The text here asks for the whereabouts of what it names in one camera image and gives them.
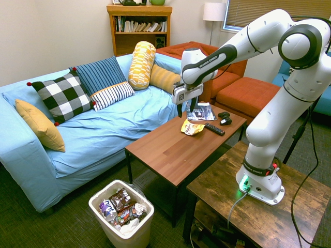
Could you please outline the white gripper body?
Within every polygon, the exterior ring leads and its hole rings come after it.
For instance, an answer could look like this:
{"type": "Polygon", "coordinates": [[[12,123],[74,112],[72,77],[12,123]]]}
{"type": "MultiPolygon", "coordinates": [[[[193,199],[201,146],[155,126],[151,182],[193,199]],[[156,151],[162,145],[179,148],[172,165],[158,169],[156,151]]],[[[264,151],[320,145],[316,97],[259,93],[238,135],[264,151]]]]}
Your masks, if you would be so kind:
{"type": "Polygon", "coordinates": [[[185,101],[196,98],[203,92],[203,84],[197,87],[188,88],[185,83],[177,82],[173,84],[172,102],[176,105],[182,104],[185,101]]]}

